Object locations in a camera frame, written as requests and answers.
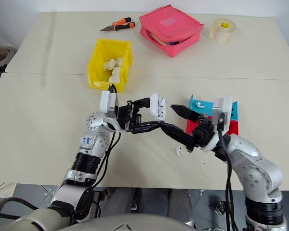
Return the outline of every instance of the cable connector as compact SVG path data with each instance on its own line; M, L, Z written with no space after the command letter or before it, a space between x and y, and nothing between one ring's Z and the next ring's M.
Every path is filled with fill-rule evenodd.
M218 131L223 131L224 125L225 125L225 113L222 112L218 118L218 122L217 122L217 130Z

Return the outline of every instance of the pliers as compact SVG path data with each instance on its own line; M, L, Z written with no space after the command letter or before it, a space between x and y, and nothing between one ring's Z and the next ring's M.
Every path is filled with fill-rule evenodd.
M122 18L119 21L112 23L111 26L107 26L104 29L101 29L100 31L106 31L106 30L121 30L126 28L132 28L135 26L135 22L131 22L131 18Z

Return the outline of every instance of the yellow plastic bin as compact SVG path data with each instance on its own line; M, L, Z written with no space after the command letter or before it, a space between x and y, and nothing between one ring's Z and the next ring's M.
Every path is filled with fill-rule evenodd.
M124 85L128 82L128 73L133 61L131 42L128 41L98 39L87 66L90 88L108 89L111 71L104 71L103 65L106 60L118 57L123 57L123 63L120 70L120 82L114 84L118 91L124 92Z

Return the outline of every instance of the white wall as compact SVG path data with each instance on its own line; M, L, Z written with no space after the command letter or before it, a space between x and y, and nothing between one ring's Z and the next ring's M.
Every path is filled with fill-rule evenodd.
M19 48L40 11L147 12L167 4L187 13L273 16L289 44L289 0L0 0L0 46Z

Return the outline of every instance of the pink pouch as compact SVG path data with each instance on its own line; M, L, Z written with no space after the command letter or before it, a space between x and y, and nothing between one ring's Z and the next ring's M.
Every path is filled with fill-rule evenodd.
M204 24L171 5L139 17L140 33L171 57L197 42Z

